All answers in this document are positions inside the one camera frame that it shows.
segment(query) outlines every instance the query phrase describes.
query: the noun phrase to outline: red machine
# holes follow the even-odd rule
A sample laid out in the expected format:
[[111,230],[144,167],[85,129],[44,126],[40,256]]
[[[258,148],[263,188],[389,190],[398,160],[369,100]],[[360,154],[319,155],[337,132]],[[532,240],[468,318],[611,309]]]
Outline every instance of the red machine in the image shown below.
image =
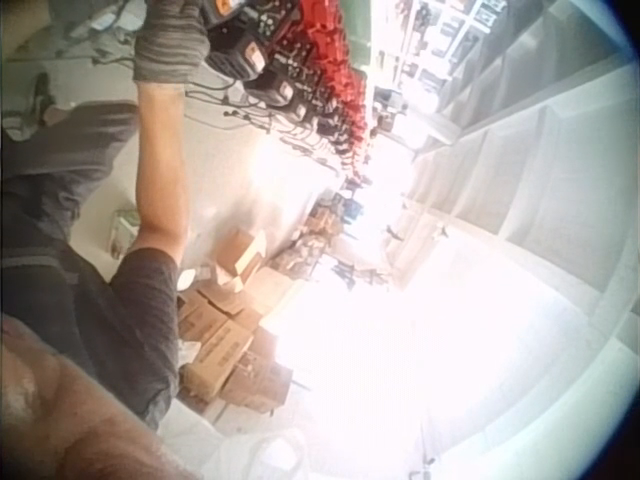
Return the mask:
[[368,138],[366,80],[349,63],[339,0],[245,0],[210,30],[209,65],[290,122],[315,129],[345,168]]

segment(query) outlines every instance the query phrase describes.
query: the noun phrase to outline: label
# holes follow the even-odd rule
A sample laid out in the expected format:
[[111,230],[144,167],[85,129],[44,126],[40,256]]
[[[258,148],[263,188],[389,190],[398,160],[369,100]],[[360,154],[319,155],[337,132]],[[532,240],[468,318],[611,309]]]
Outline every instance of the label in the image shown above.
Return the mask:
[[244,3],[244,0],[216,0],[220,14],[227,16]]
[[256,70],[262,71],[264,69],[266,62],[256,42],[251,42],[244,53],[247,60],[256,67]]
[[284,82],[281,86],[280,86],[280,94],[289,99],[291,98],[291,95],[293,95],[293,88],[291,88],[291,85],[289,85],[287,82]]

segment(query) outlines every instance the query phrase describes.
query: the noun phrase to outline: shoe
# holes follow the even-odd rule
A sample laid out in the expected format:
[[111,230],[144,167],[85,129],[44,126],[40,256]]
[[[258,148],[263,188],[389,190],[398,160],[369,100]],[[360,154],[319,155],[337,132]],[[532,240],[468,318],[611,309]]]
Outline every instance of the shoe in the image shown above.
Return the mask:
[[46,127],[44,114],[47,109],[56,104],[55,97],[51,95],[49,74],[42,72],[36,76],[32,90],[32,96],[22,117],[22,136],[29,138],[38,128]]

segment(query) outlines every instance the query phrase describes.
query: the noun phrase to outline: skin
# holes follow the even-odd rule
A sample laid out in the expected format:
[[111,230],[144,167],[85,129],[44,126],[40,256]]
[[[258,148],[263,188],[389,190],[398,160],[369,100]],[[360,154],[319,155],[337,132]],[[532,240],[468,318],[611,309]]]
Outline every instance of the skin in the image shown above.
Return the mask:
[[[46,0],[3,0],[3,61],[49,23]],[[141,226],[132,248],[157,248],[179,265],[189,218],[184,87],[139,83],[138,101]],[[36,478],[197,478],[115,398],[23,324],[3,316],[2,329],[3,462]]]

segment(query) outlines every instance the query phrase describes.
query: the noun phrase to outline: man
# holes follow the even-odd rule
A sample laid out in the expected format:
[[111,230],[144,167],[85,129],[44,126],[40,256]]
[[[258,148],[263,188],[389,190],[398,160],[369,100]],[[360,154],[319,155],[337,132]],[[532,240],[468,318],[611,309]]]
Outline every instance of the man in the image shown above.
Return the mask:
[[[25,142],[3,131],[3,466],[37,478],[191,478],[139,420],[156,429],[177,389],[184,84],[209,49],[201,2],[148,2],[135,46],[137,108],[82,105]],[[75,20],[73,3],[109,2],[3,1],[3,59],[30,25]],[[140,231],[107,284],[68,238],[138,119]]]

